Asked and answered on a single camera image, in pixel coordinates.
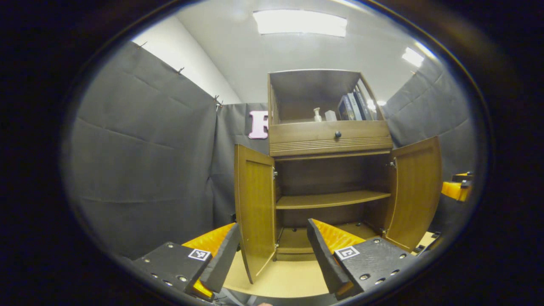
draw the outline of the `white wall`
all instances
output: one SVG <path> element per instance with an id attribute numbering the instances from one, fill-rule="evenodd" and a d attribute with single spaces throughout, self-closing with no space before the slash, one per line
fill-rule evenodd
<path id="1" fill-rule="evenodd" d="M 138 45 L 147 42 L 142 48 L 175 70 L 184 67 L 184 76 L 210 96 L 219 95 L 218 100 L 223 100 L 224 104 L 241 103 L 225 77 L 175 15 L 160 21 L 132 41 Z"/>

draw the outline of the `drawer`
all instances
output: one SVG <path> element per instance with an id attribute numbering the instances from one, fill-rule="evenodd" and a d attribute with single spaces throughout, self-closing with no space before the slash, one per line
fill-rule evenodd
<path id="1" fill-rule="evenodd" d="M 336 138 L 336 131 L 342 136 Z M 271 125 L 268 137 L 272 157 L 393 148 L 383 120 Z"/>

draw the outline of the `yellow object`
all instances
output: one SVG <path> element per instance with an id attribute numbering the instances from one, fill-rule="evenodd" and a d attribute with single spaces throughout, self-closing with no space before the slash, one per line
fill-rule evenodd
<path id="1" fill-rule="evenodd" d="M 315 219 L 312 219 L 312 221 L 319 229 L 319 232 L 321 233 L 323 240 L 325 240 L 325 244 L 327 245 L 327 248 L 331 254 L 334 253 L 335 250 L 350 247 L 366 241 L 363 238 L 357 237 L 324 222 Z"/>
<path id="2" fill-rule="evenodd" d="M 469 186 L 468 188 L 461 188 L 461 184 L 462 183 L 444 182 L 442 184 L 442 193 L 450 198 L 454 198 L 457 201 L 464 202 L 467 199 L 467 196 L 470 193 L 472 186 Z"/>
<path id="3" fill-rule="evenodd" d="M 219 247 L 225 240 L 225 237 L 228 234 L 228 231 L 234 226 L 234 223 L 227 224 L 224 227 L 214 229 L 210 232 L 205 233 L 202 236 L 194 238 L 193 240 L 187 241 L 182 244 L 184 247 L 204 250 L 212 253 L 212 256 L 217 256 Z M 196 283 L 193 285 L 193 293 L 200 297 L 207 297 L 208 299 L 212 298 L 213 292 L 206 288 L 204 284 L 200 281 L 200 277 L 196 280 Z"/>

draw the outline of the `soap dispenser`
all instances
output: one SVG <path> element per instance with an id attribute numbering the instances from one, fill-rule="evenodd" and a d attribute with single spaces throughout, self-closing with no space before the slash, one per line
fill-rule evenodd
<path id="1" fill-rule="evenodd" d="M 314 108 L 313 109 L 313 112 L 316 114 L 314 117 L 313 117 L 313 120 L 315 122 L 321 122 L 323 121 L 323 119 L 321 118 L 321 116 L 319 115 L 319 107 L 318 108 Z"/>

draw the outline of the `cabinet shelf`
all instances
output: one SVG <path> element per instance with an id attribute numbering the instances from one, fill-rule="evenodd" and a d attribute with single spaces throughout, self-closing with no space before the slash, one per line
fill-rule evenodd
<path id="1" fill-rule="evenodd" d="M 365 224 L 357 226 L 357 223 L 358 222 L 352 222 L 335 226 L 365 240 L 378 236 L 378 234 L 370 227 Z M 279 241 L 280 246 L 277 248 L 277 252 L 280 254 L 313 253 L 312 245 L 308 240 L 306 231 L 306 228 L 297 228 L 296 231 L 293 231 L 292 228 L 284 228 L 281 233 Z"/>
<path id="2" fill-rule="evenodd" d="M 359 190 L 340 193 L 283 196 L 276 209 L 314 209 L 350 205 L 390 197 L 390 193 Z"/>

